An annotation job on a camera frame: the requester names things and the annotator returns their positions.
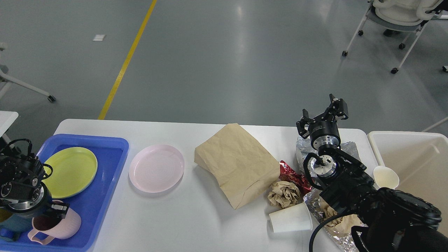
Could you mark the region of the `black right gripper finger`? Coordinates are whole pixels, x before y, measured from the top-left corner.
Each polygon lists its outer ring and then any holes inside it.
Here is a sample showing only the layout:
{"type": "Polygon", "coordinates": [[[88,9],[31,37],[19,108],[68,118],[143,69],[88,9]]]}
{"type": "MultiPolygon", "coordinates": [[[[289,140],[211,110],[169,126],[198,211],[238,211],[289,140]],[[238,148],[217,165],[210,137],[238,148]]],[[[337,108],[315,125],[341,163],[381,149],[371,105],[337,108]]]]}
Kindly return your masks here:
{"type": "Polygon", "coordinates": [[[314,124],[315,120],[313,118],[309,118],[309,113],[307,110],[302,110],[302,117],[299,121],[296,122],[296,128],[298,130],[299,136],[303,139],[307,139],[309,137],[309,126],[314,124]]]}
{"type": "Polygon", "coordinates": [[[324,121],[339,121],[349,118],[348,105],[343,99],[336,98],[333,94],[329,95],[330,105],[323,113],[324,121]]]}

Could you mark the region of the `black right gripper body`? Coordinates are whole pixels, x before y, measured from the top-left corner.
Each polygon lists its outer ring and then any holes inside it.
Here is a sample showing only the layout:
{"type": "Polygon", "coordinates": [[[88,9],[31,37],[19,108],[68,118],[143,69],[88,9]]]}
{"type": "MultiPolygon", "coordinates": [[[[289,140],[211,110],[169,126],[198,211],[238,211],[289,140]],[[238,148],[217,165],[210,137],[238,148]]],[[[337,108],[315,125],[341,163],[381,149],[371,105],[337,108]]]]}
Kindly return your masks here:
{"type": "Polygon", "coordinates": [[[340,148],[341,138],[337,120],[327,119],[315,121],[308,126],[311,146],[318,152],[325,148],[340,148]]]}

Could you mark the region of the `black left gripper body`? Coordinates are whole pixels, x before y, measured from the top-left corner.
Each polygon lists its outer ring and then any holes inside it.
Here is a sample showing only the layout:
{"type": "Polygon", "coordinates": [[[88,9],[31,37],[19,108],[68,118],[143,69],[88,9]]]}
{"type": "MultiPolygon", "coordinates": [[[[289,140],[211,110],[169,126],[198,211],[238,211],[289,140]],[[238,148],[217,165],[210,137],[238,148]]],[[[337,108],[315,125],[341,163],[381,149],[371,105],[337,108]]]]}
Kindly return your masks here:
{"type": "Polygon", "coordinates": [[[34,218],[44,214],[52,205],[51,193],[45,184],[39,188],[37,200],[2,205],[2,209],[23,218],[34,218]]]}

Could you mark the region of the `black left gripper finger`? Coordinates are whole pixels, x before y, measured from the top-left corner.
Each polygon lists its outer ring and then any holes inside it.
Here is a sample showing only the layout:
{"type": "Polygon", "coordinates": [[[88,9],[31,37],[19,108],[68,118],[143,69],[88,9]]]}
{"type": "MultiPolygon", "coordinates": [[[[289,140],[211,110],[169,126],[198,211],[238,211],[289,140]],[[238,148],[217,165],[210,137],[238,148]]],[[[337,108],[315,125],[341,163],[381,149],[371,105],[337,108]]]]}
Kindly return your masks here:
{"type": "Polygon", "coordinates": [[[49,218],[65,219],[69,210],[69,203],[51,200],[44,204],[43,215],[49,218]]]}

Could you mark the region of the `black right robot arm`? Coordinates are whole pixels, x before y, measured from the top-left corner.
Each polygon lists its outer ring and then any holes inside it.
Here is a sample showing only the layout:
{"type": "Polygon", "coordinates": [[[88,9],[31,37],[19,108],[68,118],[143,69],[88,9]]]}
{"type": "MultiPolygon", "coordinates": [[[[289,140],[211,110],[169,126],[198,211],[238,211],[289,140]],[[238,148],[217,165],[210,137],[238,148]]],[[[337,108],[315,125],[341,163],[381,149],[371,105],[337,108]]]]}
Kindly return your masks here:
{"type": "Polygon", "coordinates": [[[311,118],[303,109],[296,122],[298,134],[310,138],[316,150],[304,158],[304,175],[337,212],[315,228],[309,251],[326,224],[355,214],[364,223],[351,228],[360,252],[446,252],[448,241],[438,231],[442,216],[437,207],[401,190],[374,188],[365,164],[341,149],[337,121],[348,118],[348,106],[333,94],[329,98],[330,105],[323,113],[311,118]]]}

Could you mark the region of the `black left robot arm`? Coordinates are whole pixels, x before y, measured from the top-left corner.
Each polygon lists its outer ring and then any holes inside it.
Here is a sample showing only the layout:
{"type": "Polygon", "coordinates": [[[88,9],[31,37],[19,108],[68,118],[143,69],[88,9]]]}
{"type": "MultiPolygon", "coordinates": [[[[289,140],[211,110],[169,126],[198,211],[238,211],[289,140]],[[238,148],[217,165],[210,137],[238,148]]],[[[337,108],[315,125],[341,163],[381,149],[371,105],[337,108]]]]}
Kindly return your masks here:
{"type": "Polygon", "coordinates": [[[0,185],[1,208],[22,218],[45,216],[64,219],[68,214],[69,204],[54,203],[50,190],[44,180],[53,175],[53,167],[42,163],[32,153],[29,139],[15,139],[1,149],[0,185]],[[4,151],[16,142],[28,143],[27,153],[8,155],[4,151]]]}

